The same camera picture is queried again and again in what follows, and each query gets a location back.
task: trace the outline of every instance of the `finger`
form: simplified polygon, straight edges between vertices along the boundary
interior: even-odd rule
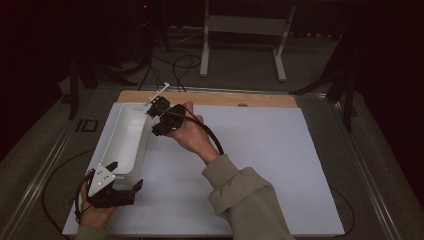
[[[203,116],[202,115],[196,115],[197,120],[199,120],[202,124],[204,124]]]
[[[81,191],[80,191],[81,198],[82,198],[82,201],[83,201],[83,202],[85,201],[85,199],[86,199],[86,197],[87,197],[87,192],[88,192],[88,183],[87,183],[87,181],[85,181],[85,182],[84,182],[84,184],[82,185],[82,187],[81,187]]]
[[[192,101],[188,101],[182,104],[185,108],[187,108],[187,110],[189,110],[190,112],[194,113],[193,111],[193,102]]]
[[[175,138],[175,129],[172,129],[168,134],[166,134],[165,136],[170,137],[170,138]]]

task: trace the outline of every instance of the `olive green sleeve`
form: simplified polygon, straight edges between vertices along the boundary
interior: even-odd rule
[[[79,226],[75,240],[106,240],[109,232],[105,229]]]
[[[215,214],[230,224],[234,240],[294,239],[274,187],[253,168],[238,170],[224,154],[202,174],[213,187],[208,200]]]

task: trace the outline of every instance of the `white tray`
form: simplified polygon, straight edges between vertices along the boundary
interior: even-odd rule
[[[122,105],[112,136],[103,154],[101,164],[118,162],[112,171],[118,184],[134,185],[140,179],[147,141],[153,120],[146,114],[142,103]]]

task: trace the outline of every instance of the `white table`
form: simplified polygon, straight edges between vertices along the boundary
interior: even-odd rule
[[[111,110],[90,163],[101,160],[120,105]],[[195,105],[239,168],[252,166],[275,189],[291,234],[343,234],[333,198],[299,108]],[[150,136],[134,205],[120,207],[109,224],[125,236],[228,236],[226,221],[207,202],[212,190],[201,176],[203,162],[174,140]],[[63,233],[77,232],[72,209]]]

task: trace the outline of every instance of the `person's arm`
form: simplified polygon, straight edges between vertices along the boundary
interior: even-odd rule
[[[81,188],[81,218],[76,240],[105,240],[109,232],[106,226],[116,207],[96,208],[87,202],[87,182]]]
[[[193,112],[193,103],[183,106]],[[201,116],[196,118],[203,123]],[[215,213],[228,221],[235,240],[293,239],[269,182],[252,168],[239,170],[227,155],[219,156],[209,136],[192,121],[185,120],[181,128],[169,136],[199,155],[206,164],[202,174],[213,187],[208,200]]]

